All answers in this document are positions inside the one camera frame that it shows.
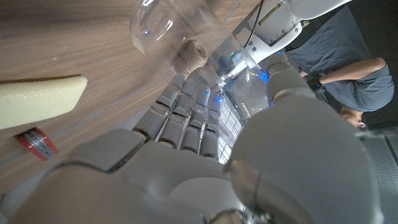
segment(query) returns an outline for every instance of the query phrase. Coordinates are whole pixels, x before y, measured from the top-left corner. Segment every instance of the person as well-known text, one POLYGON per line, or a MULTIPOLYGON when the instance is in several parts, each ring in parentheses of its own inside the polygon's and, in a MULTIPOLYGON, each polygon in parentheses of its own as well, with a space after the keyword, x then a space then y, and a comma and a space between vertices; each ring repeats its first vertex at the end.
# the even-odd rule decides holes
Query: person
POLYGON ((308 35, 300 34, 286 47, 286 54, 300 68, 313 89, 324 86, 343 107, 341 117, 363 128, 362 115, 392 100, 394 84, 384 59, 373 58, 348 6, 310 21, 308 35))

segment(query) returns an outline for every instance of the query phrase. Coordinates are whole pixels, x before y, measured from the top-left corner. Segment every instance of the yellow sponge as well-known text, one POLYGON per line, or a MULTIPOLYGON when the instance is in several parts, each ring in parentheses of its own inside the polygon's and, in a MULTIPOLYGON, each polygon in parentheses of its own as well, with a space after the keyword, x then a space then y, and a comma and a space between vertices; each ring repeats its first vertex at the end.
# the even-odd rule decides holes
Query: yellow sponge
POLYGON ((0 85, 0 129, 41 121, 74 109, 85 77, 0 85))

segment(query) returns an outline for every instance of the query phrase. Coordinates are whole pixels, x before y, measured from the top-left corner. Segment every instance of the person's arm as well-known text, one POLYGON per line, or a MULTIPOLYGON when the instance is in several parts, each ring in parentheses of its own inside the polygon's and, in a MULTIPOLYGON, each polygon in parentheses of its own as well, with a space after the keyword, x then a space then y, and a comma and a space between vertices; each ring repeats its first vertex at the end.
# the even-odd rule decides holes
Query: person's arm
POLYGON ((383 58, 362 60, 320 77, 319 82, 326 84, 340 80, 359 80, 384 68, 384 66, 386 66, 386 61, 383 58))

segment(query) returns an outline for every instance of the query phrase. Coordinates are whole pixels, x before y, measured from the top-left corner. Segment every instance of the twine spool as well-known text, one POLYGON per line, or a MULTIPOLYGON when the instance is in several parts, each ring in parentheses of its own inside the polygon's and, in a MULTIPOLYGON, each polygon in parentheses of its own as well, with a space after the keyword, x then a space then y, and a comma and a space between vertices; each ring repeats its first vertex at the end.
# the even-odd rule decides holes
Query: twine spool
POLYGON ((195 69, 204 66, 207 62, 206 50, 195 40, 185 43, 177 54, 178 58, 174 65, 177 73, 188 77, 195 69))

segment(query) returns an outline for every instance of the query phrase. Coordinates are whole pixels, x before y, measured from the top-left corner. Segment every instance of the gray t-shirt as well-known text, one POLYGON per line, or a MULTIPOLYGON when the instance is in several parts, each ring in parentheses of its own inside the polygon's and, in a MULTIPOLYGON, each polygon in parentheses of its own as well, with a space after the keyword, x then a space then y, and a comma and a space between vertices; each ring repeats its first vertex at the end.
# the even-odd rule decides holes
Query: gray t-shirt
MULTIPOLYGON (((373 58, 348 6, 325 22, 306 43, 287 52, 287 55, 304 72, 320 76, 373 58)), ((394 94, 387 65, 362 79, 331 82, 324 86, 341 104, 360 112, 382 108, 394 94)))

